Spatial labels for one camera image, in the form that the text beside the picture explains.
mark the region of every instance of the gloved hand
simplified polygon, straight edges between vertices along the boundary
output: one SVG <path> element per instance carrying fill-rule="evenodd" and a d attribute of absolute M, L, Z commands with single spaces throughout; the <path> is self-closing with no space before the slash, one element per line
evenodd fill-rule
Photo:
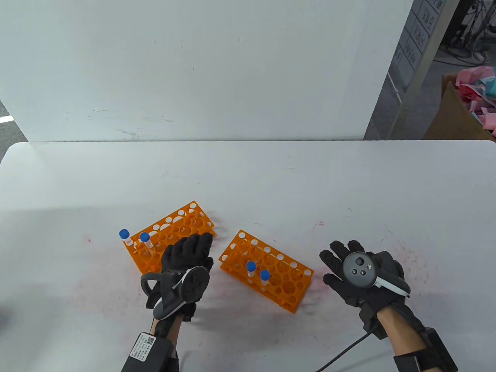
<path fill-rule="evenodd" d="M 195 266 L 204 266 L 208 271 L 212 268 L 213 259 L 209 257 L 213 236 L 210 233 L 203 235 L 193 234 L 182 238 L 174 245 L 165 249 L 162 256 L 162 272 L 166 270 L 187 270 Z M 153 309 L 160 299 L 160 282 L 153 287 L 146 302 L 147 309 Z M 185 304 L 178 311 L 184 315 L 184 321 L 190 321 L 196 310 L 196 303 Z"/>
<path fill-rule="evenodd" d="M 384 287 L 378 288 L 372 286 L 370 288 L 358 288 L 348 282 L 343 273 L 343 261 L 351 252 L 365 252 L 359 242 L 355 240 L 348 242 L 348 249 L 343 243 L 334 241 L 330 244 L 330 248 L 337 257 L 329 250 L 323 250 L 319 256 L 322 262 L 324 262 L 335 275 L 325 274 L 323 281 L 336 291 L 348 305 L 361 308 L 360 319 L 364 322 L 365 331 L 370 332 L 374 330 L 373 333 L 379 339 L 386 337 L 386 333 L 376 316 L 377 312 L 386 306 L 390 306 L 397 310 L 414 328 L 420 329 L 423 327 L 420 321 L 413 316 L 411 310 L 405 306 L 404 296 L 394 293 Z M 380 267 L 382 265 L 395 267 L 397 275 L 402 279 L 405 278 L 403 268 L 398 261 L 393 260 L 393 257 L 388 252 L 381 252 L 378 254 L 367 252 L 367 254 L 372 256 L 372 259 Z"/>

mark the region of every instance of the test tube rack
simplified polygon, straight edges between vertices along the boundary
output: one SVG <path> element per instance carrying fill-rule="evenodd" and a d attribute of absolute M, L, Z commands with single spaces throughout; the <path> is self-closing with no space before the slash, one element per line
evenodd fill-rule
<path fill-rule="evenodd" d="M 240 230 L 219 257 L 220 268 L 269 300 L 296 313 L 311 283 L 314 271 L 283 252 Z M 255 276 L 248 277 L 247 263 L 256 263 Z M 263 286 L 260 272 L 270 272 Z"/>
<path fill-rule="evenodd" d="M 211 233 L 214 224 L 207 217 L 196 201 L 186 204 L 183 208 L 169 214 L 146 229 L 134 234 L 133 244 L 127 246 L 127 251 L 142 274 L 162 271 L 162 255 L 166 247 L 177 243 L 179 239 L 193 234 Z M 153 248 L 148 249 L 140 240 L 139 235 L 146 232 L 150 235 Z"/>

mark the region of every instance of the blue test tube cap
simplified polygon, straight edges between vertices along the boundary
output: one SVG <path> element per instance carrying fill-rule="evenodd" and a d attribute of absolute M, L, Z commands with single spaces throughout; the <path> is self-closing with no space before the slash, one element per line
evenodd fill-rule
<path fill-rule="evenodd" d="M 256 270 L 256 263 L 253 261 L 250 261 L 247 263 L 247 270 L 248 272 L 254 272 Z"/>
<path fill-rule="evenodd" d="M 262 280 L 269 280 L 269 279 L 270 279 L 270 273 L 269 273 L 269 270 L 263 270 L 263 271 L 260 273 L 260 279 L 262 279 Z"/>
<path fill-rule="evenodd" d="M 150 240 L 150 234 L 148 233 L 141 233 L 139 234 L 139 239 L 143 242 L 146 243 L 147 241 Z"/>
<path fill-rule="evenodd" d="M 122 229 L 119 231 L 119 236 L 121 237 L 121 239 L 127 239 L 129 238 L 129 231 L 127 229 Z"/>

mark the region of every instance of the cardboard box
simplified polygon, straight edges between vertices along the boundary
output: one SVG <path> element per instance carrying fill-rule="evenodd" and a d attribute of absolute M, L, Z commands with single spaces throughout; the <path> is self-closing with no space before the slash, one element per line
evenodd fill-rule
<path fill-rule="evenodd" d="M 488 139 L 496 142 L 487 130 L 468 113 L 455 89 L 456 74 L 442 77 L 441 104 L 424 139 Z"/>

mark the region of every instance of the black wrist module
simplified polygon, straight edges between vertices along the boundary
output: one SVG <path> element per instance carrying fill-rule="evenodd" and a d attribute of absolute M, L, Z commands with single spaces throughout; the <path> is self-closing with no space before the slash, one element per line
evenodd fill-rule
<path fill-rule="evenodd" d="M 122 372 L 179 372 L 174 345 L 165 337 L 142 332 L 138 336 Z"/>
<path fill-rule="evenodd" d="M 443 372 L 458 371 L 434 328 L 426 328 L 420 336 L 427 345 L 425 349 L 394 357 L 399 372 L 422 372 L 436 367 Z"/>

